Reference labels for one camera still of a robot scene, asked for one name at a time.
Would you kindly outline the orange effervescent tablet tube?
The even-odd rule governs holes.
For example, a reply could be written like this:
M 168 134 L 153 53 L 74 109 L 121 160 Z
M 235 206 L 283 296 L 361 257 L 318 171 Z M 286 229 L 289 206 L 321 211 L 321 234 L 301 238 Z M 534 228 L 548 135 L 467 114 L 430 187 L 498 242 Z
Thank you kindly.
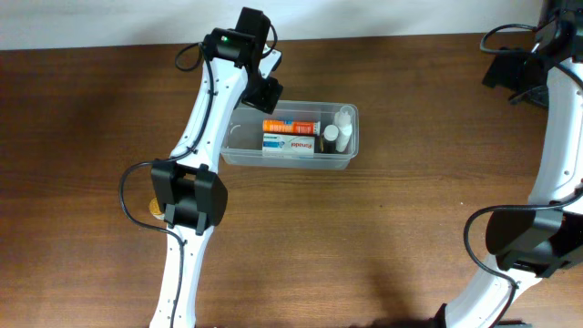
M 266 133 L 315 136 L 320 133 L 321 123 L 319 121 L 265 119 L 262 122 L 262 130 Z

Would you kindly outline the white green Panadol box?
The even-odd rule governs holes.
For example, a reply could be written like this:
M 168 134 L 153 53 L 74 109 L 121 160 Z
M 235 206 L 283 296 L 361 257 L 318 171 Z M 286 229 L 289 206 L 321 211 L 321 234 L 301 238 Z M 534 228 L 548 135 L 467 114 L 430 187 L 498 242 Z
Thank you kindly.
M 315 137 L 264 133 L 261 150 L 268 155 L 312 157 Z

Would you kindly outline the dark bottle white cap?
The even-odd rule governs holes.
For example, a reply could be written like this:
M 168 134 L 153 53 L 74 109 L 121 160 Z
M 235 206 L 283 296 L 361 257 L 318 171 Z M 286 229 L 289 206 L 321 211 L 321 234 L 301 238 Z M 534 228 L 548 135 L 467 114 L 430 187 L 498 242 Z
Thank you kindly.
M 321 137 L 320 146 L 321 153 L 333 154 L 336 152 L 336 140 L 339 136 L 339 129 L 334 125 L 328 125 L 325 127 Z

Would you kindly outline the white squeeze bottle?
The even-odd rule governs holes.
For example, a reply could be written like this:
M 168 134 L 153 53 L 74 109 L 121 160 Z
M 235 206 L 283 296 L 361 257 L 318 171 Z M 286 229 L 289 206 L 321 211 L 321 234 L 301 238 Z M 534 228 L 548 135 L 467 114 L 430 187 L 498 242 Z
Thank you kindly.
M 343 106 L 334 114 L 333 124 L 338 128 L 338 137 L 336 139 L 336 151 L 343 153 L 348 147 L 350 137 L 353 133 L 353 108 Z

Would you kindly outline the small gold-lid jar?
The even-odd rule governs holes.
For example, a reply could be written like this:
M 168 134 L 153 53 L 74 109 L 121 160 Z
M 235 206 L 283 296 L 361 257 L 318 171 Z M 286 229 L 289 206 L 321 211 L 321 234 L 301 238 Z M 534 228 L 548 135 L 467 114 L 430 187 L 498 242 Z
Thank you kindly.
M 160 208 L 158 200 L 156 198 L 152 199 L 148 205 L 148 210 L 150 214 L 157 220 L 164 220 L 165 214 Z

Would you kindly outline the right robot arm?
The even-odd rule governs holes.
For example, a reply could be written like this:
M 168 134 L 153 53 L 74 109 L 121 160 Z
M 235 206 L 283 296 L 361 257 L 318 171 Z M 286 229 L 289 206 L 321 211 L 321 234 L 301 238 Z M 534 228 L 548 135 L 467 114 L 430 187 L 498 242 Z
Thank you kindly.
M 466 221 L 465 250 L 478 270 L 443 304 L 434 327 L 499 327 L 510 305 L 558 270 L 582 262 L 582 4 L 546 1 L 531 48 L 489 48 L 483 83 L 513 90 L 512 104 L 547 109 L 542 158 L 525 205 L 496 205 Z

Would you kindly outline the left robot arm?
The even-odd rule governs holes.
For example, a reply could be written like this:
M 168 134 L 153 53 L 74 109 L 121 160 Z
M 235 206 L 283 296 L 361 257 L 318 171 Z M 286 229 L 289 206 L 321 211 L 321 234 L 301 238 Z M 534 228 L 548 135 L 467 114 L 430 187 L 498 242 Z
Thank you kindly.
M 281 62 L 281 53 L 266 44 L 271 30 L 262 11 L 244 7 L 235 27 L 214 29 L 199 46 L 202 79 L 183 139 L 150 172 L 168 235 L 153 327 L 196 324 L 204 253 L 228 201 L 218 166 L 231 115 L 240 104 L 270 114 L 283 90 L 271 76 Z

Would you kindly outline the clear plastic container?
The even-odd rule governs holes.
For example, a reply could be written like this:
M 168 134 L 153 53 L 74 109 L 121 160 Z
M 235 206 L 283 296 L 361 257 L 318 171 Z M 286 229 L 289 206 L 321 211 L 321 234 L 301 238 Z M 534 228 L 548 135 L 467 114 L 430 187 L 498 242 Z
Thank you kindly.
M 320 148 L 320 135 L 314 137 L 312 153 L 293 153 L 289 150 L 270 153 L 263 148 L 262 123 L 268 119 L 319 122 L 321 128 L 334 123 L 336 113 L 350 117 L 353 128 L 343 152 L 335 149 L 325 153 Z M 279 167 L 288 169 L 345 169 L 359 150 L 359 112 L 356 106 L 342 103 L 302 102 L 282 100 L 272 114 L 248 106 L 239 106 L 231 116 L 221 155 L 231 165 Z

